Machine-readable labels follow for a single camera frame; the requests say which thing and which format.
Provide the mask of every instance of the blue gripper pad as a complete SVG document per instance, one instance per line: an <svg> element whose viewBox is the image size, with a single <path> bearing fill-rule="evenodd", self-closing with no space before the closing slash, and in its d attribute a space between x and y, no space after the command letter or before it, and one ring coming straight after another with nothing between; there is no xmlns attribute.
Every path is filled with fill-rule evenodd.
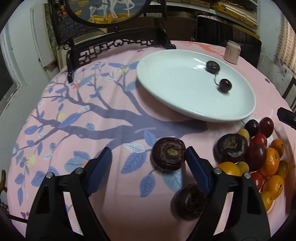
<svg viewBox="0 0 296 241"><path fill-rule="evenodd" d="M108 167L112 163L112 152L109 148L105 148L98 157L99 161L91 172L87 187L86 195L90 196L98 190L100 183L108 170Z"/></svg>
<svg viewBox="0 0 296 241"><path fill-rule="evenodd" d="M208 160L201 159L192 146L186 149L185 159L200 190L208 195L211 189L212 165Z"/></svg>

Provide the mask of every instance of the pink tablecloth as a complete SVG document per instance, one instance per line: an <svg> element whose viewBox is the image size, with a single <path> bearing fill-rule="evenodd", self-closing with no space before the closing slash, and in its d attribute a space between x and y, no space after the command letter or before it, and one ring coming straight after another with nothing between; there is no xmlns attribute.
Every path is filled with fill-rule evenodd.
<svg viewBox="0 0 296 241"><path fill-rule="evenodd" d="M177 49L211 55L223 61L224 48L173 41ZM187 166L183 172L162 174L150 163L150 151L162 137L181 138L213 166L212 148L226 133L243 127L241 121L217 124L190 119L161 104L136 80L138 62L161 48L124 47L76 71L67 83L67 72L59 73L46 87L24 125L13 149L8 175L8 202L12 215L27 218L35 194L47 172L64 175L83 167L108 146L113 161L105 179L90 202L111 240L186 240L196 221L177 221L171 214L174 193L192 182ZM252 86L257 105L252 118L265 116L275 122L276 132L286 145L291 173L285 189L268 212L272 234L287 217L294 193L296 132L279 122L276 111L289 108L276 88L257 69L240 58L232 65ZM81 233L71 199L66 196L73 229ZM231 194L216 233L224 229ZM25 224L15 222L25 234Z"/></svg>

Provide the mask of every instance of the wall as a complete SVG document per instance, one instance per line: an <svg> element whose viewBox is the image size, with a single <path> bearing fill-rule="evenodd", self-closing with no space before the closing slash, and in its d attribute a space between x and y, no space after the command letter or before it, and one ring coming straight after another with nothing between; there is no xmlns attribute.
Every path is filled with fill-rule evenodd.
<svg viewBox="0 0 296 241"><path fill-rule="evenodd" d="M15 70L19 70L23 85L0 116L0 169L6 172L9 170L12 149L18 134L48 84L45 72L38 61L30 25L30 9L37 2L47 1L25 0L7 23L11 53L18 67ZM7 203L3 194L1 200Z"/></svg>
<svg viewBox="0 0 296 241"><path fill-rule="evenodd" d="M283 95L292 79L292 72L285 65L281 65L276 58L281 33L281 11L271 0L260 0L259 3L259 36L262 41L262 49L258 70Z"/></svg>

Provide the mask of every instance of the white horse embroidery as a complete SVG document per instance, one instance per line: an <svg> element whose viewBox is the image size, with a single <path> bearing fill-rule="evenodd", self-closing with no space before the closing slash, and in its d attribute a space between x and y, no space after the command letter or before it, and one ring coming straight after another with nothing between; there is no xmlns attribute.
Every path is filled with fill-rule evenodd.
<svg viewBox="0 0 296 241"><path fill-rule="evenodd" d="M132 2L132 0L109 0L109 1L110 1L110 12L112 14L113 19L119 19L119 17L116 15L114 11L114 7L117 3L126 5L126 8L123 8L123 10L128 11L128 17L130 17L129 10L135 7L135 4Z"/></svg>
<svg viewBox="0 0 296 241"><path fill-rule="evenodd" d="M107 0L102 0L102 5L100 7L94 7L94 6L90 6L89 10L90 10L90 17L91 17L91 21L94 23L94 12L96 10L103 10L103 14L104 14L104 20L108 21L108 17L107 17L107 7L108 7L108 1Z"/></svg>

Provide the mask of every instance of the can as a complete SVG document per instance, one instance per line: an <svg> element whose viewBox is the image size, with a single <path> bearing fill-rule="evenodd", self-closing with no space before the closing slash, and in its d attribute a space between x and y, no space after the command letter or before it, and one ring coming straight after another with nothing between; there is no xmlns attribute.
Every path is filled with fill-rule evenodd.
<svg viewBox="0 0 296 241"><path fill-rule="evenodd" d="M233 41L228 41L226 44L224 59L232 64L237 64L240 52L241 47L239 44Z"/></svg>

